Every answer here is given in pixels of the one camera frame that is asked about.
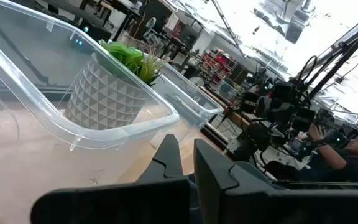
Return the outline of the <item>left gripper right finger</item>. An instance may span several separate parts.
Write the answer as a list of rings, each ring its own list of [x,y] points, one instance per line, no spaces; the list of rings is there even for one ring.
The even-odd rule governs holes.
[[[358,223],[358,184],[271,182],[250,174],[203,139],[193,146],[205,223]]]

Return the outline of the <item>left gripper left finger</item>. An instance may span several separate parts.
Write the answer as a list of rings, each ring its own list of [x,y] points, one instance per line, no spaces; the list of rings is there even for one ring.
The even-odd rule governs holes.
[[[176,137],[164,137],[133,183],[57,189],[39,197],[31,222],[41,224],[189,222],[190,183],[183,175]]]

